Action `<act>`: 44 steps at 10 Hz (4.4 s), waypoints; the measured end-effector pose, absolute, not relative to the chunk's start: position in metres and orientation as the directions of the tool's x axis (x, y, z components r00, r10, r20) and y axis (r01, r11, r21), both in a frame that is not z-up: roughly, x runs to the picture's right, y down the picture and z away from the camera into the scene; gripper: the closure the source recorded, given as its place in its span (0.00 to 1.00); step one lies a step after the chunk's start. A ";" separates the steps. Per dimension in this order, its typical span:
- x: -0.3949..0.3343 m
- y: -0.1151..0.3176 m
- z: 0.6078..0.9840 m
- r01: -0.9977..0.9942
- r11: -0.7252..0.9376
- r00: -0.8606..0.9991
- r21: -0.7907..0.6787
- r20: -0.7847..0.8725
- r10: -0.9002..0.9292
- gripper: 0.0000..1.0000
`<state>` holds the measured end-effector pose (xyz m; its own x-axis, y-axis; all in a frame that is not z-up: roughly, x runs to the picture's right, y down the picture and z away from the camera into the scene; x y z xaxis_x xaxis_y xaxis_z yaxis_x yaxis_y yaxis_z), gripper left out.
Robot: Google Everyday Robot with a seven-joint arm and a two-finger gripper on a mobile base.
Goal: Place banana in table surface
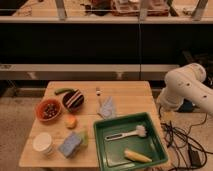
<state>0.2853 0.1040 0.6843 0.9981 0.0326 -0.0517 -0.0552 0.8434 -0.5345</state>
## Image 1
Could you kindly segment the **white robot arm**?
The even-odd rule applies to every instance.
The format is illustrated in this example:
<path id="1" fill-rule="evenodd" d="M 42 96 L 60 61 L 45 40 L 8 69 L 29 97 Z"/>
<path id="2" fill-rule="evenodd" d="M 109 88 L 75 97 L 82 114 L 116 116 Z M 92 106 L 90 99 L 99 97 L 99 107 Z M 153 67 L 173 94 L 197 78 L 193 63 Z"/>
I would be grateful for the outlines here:
<path id="1" fill-rule="evenodd" d="M 198 63 L 173 69 L 165 75 L 157 102 L 167 111 L 177 111 L 187 99 L 213 116 L 213 89 L 203 84 L 205 79 L 206 70 Z"/>

